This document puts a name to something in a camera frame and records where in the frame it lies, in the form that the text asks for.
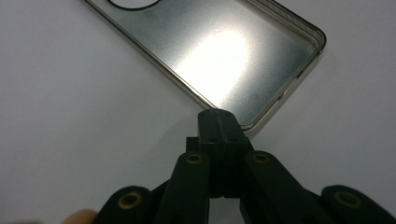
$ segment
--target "white surface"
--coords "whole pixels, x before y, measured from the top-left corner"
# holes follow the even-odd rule
[[[307,189],[343,184],[396,216],[396,2],[282,0],[325,53],[250,136]],[[0,222],[59,223],[169,178],[202,109],[79,0],[0,1]],[[211,223],[243,223],[237,202]]]

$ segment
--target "clamp jaw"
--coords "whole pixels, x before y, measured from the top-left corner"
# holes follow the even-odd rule
[[[228,111],[205,110],[198,126],[168,181],[153,191],[120,189],[93,224],[206,224],[209,198],[218,197],[240,198],[248,224],[396,223],[355,189],[304,189],[273,155],[253,149]]]

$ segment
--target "finger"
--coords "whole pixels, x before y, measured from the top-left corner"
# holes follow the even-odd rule
[[[96,216],[96,212],[84,209],[70,215],[62,224],[92,224]]]

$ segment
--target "metal grommet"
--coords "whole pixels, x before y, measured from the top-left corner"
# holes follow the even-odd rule
[[[265,154],[254,154],[253,160],[257,163],[265,164],[270,161],[270,158]]]
[[[142,195],[137,191],[132,191],[120,197],[119,208],[128,210],[137,207],[142,202],[143,202]]]
[[[348,191],[340,190],[334,193],[334,197],[340,204],[350,208],[361,208],[361,199]]]
[[[186,161],[189,164],[198,164],[201,163],[202,161],[202,156],[198,155],[198,154],[191,154],[186,158]]]

